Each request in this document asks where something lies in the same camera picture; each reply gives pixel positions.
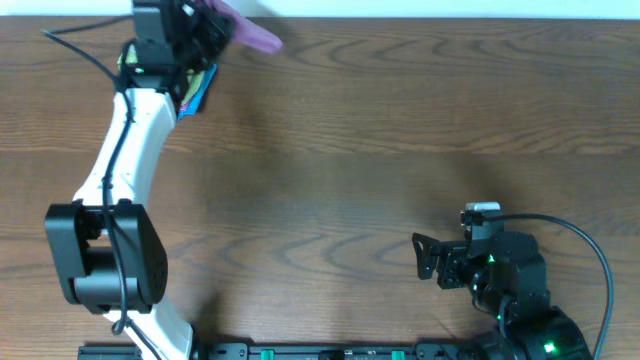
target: wooden table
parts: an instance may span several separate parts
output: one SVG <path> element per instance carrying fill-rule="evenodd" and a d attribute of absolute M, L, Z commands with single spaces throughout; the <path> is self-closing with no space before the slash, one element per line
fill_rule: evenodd
<path fill-rule="evenodd" d="M 61 294 L 43 231 L 84 181 L 112 86 L 41 28 L 0 22 L 0 357 L 72 359 L 110 325 Z M 605 358 L 640 356 L 640 24 L 259 21 L 286 50 L 220 61 L 206 111 L 170 136 L 149 213 L 168 294 L 203 331 L 264 342 L 464 338 L 494 321 L 416 276 L 411 233 L 462 236 L 466 202 L 556 215 L 600 243 L 616 282 Z M 69 36 L 115 69 L 130 24 Z M 519 222 L 552 301 L 592 346 L 602 269 L 579 238 Z"/>

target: wooden surface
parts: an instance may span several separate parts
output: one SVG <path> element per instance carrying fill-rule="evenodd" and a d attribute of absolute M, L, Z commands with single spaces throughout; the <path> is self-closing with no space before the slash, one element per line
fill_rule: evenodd
<path fill-rule="evenodd" d="M 61 294 L 43 231 L 112 114 L 111 84 L 38 32 L 0 22 L 0 358 L 72 359 L 110 325 Z M 170 136 L 150 216 L 168 294 L 210 340 L 406 342 L 490 329 L 466 290 L 416 276 L 411 233 L 460 239 L 465 202 L 500 201 L 591 233 L 616 307 L 604 358 L 640 357 L 640 24 L 539 20 L 260 23 L 286 50 L 239 46 L 206 111 Z M 130 24 L 69 38 L 114 67 Z M 590 248 L 513 223 L 546 256 L 552 300 L 592 346 L 603 314 Z"/>

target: blue object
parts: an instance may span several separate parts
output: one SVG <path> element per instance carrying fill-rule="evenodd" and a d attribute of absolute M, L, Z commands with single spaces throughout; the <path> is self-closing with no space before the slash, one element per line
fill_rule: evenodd
<path fill-rule="evenodd" d="M 213 76 L 216 74 L 218 70 L 218 65 L 214 64 L 213 67 L 204 73 L 204 77 L 202 78 L 202 83 L 200 83 L 200 88 L 193 95 L 191 100 L 189 100 L 189 104 L 187 108 L 184 110 L 180 110 L 178 113 L 178 121 L 182 120 L 185 116 L 195 115 L 200 108 L 200 102 L 202 101 L 202 97 L 207 92 L 207 88 L 211 85 L 211 80 L 213 80 Z"/>

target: green light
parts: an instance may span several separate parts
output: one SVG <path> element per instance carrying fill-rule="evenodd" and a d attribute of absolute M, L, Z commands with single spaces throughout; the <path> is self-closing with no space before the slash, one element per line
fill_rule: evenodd
<path fill-rule="evenodd" d="M 548 342 L 548 343 L 544 344 L 544 351 L 546 351 L 546 352 L 552 352 L 555 349 L 556 349 L 556 346 L 553 345 L 552 342 Z"/>

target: white background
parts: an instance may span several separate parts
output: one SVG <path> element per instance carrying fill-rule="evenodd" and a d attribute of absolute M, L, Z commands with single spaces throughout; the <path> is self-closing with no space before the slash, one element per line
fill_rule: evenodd
<path fill-rule="evenodd" d="M 227 0 L 246 16 L 640 19 L 640 0 Z M 0 15 L 119 15 L 131 0 L 0 0 Z"/>

